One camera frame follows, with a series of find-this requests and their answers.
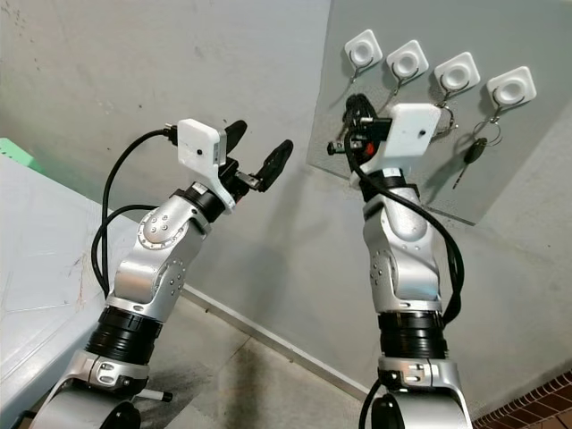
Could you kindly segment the black car key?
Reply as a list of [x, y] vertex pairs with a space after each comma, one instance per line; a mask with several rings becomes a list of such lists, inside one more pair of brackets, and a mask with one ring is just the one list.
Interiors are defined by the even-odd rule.
[[502, 130], [500, 125], [501, 119], [501, 111], [503, 110], [502, 106], [498, 106], [497, 109], [493, 112], [491, 117], [483, 122], [479, 122], [478, 126], [476, 127], [477, 130], [483, 130], [489, 126], [494, 126], [497, 128], [497, 135], [494, 136], [493, 139], [488, 138], [475, 138], [474, 142], [470, 144], [469, 148], [467, 148], [465, 155], [463, 156], [463, 167], [461, 171], [458, 173], [457, 179], [453, 182], [452, 188], [455, 189], [462, 180], [462, 177], [465, 176], [465, 172], [468, 171], [469, 166], [474, 164], [481, 156], [483, 155], [486, 148], [489, 146], [497, 146], [502, 140]]

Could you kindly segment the green plastic object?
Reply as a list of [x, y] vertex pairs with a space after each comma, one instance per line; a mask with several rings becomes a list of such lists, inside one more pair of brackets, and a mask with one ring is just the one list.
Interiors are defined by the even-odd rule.
[[11, 139], [0, 138], [0, 155], [15, 161], [15, 163], [21, 166], [33, 169], [33, 171], [42, 172], [42, 168], [37, 163], [37, 160], [34, 159], [34, 156], [30, 155], [24, 148], [17, 146]]

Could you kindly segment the white square table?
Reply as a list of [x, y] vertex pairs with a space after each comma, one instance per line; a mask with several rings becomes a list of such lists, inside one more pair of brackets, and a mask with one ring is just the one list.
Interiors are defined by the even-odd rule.
[[117, 408], [90, 390], [55, 392], [104, 309], [89, 264], [98, 214], [93, 200], [1, 158], [1, 429], [18, 429], [39, 403], [32, 429], [99, 429]]

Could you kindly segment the white square wall hook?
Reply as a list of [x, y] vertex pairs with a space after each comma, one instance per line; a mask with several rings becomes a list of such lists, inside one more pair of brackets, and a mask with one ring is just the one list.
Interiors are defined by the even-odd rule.
[[482, 81], [481, 74], [475, 66], [473, 54], [463, 52], [433, 69], [434, 80], [442, 89], [442, 101], [438, 107], [446, 107], [447, 102], [462, 91], [477, 86]]
[[421, 48], [420, 42], [415, 39], [389, 53], [385, 57], [385, 62], [387, 62], [390, 73], [397, 81], [397, 85], [392, 91], [393, 95], [396, 95], [405, 83], [409, 83], [429, 69], [428, 58], [425, 56], [424, 49]]
[[350, 83], [354, 83], [364, 70], [372, 68], [383, 57], [383, 51], [371, 29], [365, 29], [358, 36], [353, 37], [344, 45], [343, 50], [354, 68]]
[[519, 66], [519, 68], [491, 78], [486, 83], [486, 88], [495, 106], [492, 122], [498, 122], [504, 110], [512, 109], [512, 107], [525, 104], [538, 97], [538, 89], [527, 66]]

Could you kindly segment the grey wall board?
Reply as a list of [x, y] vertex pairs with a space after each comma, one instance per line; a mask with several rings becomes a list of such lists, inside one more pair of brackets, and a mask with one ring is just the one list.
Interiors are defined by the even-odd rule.
[[[365, 29], [384, 55], [417, 40], [430, 68], [473, 54], [482, 81], [450, 99], [457, 127], [433, 140], [411, 177], [434, 211], [478, 223], [572, 102], [572, 0], [332, 0], [307, 162], [341, 177], [349, 172], [346, 159], [326, 148], [339, 134], [348, 95], [363, 93], [376, 109], [442, 97], [432, 71], [393, 95], [397, 81], [384, 63], [350, 83], [354, 68], [343, 47]], [[502, 112], [501, 142], [453, 189], [470, 144], [497, 135], [494, 126], [476, 128], [495, 110], [486, 83], [519, 66], [530, 69], [538, 97]]]

